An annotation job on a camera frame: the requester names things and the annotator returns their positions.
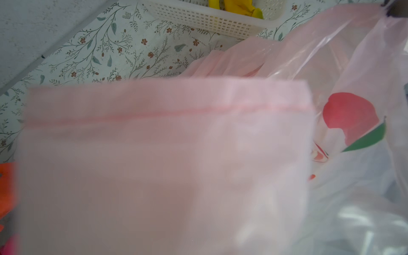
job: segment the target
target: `white plastic basket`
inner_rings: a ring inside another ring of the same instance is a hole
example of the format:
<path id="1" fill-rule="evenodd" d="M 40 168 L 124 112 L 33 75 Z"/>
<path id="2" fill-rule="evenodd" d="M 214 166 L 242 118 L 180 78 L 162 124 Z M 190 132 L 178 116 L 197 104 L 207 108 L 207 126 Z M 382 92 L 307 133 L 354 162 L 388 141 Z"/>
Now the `white plastic basket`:
<path id="1" fill-rule="evenodd" d="M 264 20 L 209 8 L 208 0 L 145 0 L 149 12 L 157 19 L 168 20 L 195 28 L 205 29 L 240 39 L 255 36 L 266 28 L 277 27 L 276 20 L 282 14 L 286 0 L 253 0 L 260 8 Z"/>

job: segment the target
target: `white wall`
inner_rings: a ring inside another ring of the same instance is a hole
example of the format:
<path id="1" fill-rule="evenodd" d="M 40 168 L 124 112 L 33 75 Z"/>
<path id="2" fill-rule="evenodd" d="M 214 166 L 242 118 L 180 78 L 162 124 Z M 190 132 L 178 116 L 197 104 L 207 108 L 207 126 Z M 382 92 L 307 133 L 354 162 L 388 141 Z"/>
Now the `white wall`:
<path id="1" fill-rule="evenodd" d="M 0 95 L 41 63 L 41 55 L 53 53 L 113 2 L 2 0 Z"/>

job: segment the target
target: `plastic bag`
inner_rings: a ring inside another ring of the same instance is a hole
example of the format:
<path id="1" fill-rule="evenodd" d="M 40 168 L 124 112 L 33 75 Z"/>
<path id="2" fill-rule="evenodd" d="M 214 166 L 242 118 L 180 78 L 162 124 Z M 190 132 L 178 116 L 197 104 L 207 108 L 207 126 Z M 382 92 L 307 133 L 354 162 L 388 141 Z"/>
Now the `plastic bag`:
<path id="1" fill-rule="evenodd" d="M 34 89 L 20 254 L 279 254 L 306 214 L 302 81 L 151 79 Z"/>
<path id="2" fill-rule="evenodd" d="M 212 52 L 182 73 L 308 81 L 318 111 L 311 195 L 308 216 L 289 254 L 408 253 L 404 216 L 398 225 L 389 220 L 392 211 L 382 211 L 383 217 L 376 214 L 388 227 L 385 233 L 395 234 L 386 240 L 381 228 L 346 228 L 342 222 L 347 221 L 339 218 L 355 201 L 357 187 L 380 201 L 396 181 L 401 202 L 408 203 L 408 108 L 402 89 L 408 82 L 408 25 L 406 19 L 387 18 L 385 12 L 376 4 L 339 5 L 283 41 L 249 38 L 225 52 Z M 361 208 L 361 218 L 374 213 L 373 208 Z M 364 238 L 376 248 L 355 244 Z"/>

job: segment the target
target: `yellow object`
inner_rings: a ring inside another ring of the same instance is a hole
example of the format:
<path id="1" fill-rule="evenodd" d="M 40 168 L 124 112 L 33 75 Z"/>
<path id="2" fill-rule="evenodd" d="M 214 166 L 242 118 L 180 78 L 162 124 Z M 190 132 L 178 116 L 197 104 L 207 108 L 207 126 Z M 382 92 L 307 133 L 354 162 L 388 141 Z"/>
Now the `yellow object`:
<path id="1" fill-rule="evenodd" d="M 262 11 L 259 8 L 255 8 L 252 5 L 252 0 L 224 0 L 225 4 L 225 10 L 236 13 L 236 14 L 241 14 L 245 16 L 250 16 L 254 18 L 259 18 L 263 19 L 264 16 L 262 15 Z"/>
<path id="2" fill-rule="evenodd" d="M 220 0 L 208 0 L 208 6 L 214 9 L 220 9 Z"/>

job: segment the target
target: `pink object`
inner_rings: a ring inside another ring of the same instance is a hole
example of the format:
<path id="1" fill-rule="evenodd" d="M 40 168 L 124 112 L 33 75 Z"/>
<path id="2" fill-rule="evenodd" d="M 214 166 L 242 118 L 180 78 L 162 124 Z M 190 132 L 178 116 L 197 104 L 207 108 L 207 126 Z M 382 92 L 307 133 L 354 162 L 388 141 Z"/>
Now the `pink object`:
<path id="1" fill-rule="evenodd" d="M 306 214 L 314 119 L 303 81 L 34 89 L 21 254 L 279 254 Z"/>
<path id="2" fill-rule="evenodd" d="M 0 255 L 15 255 L 15 240 L 16 237 L 12 236 L 6 244 L 0 248 Z"/>

